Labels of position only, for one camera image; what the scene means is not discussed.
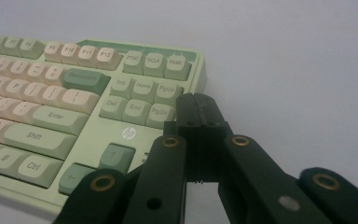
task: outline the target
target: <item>white background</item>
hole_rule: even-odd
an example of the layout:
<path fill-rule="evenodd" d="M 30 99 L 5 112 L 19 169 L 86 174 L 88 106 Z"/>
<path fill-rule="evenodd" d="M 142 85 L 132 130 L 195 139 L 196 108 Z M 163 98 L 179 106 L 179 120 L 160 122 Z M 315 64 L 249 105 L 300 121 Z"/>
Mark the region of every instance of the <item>white background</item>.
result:
<path fill-rule="evenodd" d="M 321 166 L 358 187 L 358 0 L 7 0 L 0 35 L 199 49 L 234 133 L 289 175 Z M 0 198 L 0 223 L 53 219 Z M 214 185 L 189 186 L 186 223 L 228 223 Z"/>

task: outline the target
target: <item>keyboard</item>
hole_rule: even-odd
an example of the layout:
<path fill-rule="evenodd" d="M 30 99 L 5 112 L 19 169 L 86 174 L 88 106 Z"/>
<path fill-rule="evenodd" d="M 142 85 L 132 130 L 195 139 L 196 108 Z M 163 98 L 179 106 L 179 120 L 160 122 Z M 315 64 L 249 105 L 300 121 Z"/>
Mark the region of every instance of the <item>keyboard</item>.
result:
<path fill-rule="evenodd" d="M 0 35 L 0 195 L 59 213 L 82 177 L 147 160 L 204 55 L 136 43 Z"/>

